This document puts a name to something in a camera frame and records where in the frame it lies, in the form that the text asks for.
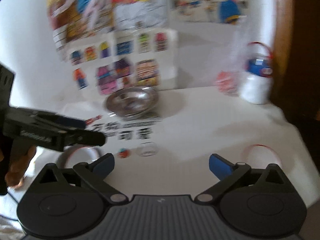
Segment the person's left hand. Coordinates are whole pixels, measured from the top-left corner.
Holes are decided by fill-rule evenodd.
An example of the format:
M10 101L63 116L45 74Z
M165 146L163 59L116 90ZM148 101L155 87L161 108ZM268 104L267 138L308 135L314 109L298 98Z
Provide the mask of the person's left hand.
M36 154L36 146L29 144L13 144L11 155L5 155L4 150L7 146L1 146L1 163L9 159L9 167L5 175L1 175L4 179L6 187L16 187L20 184L31 160Z

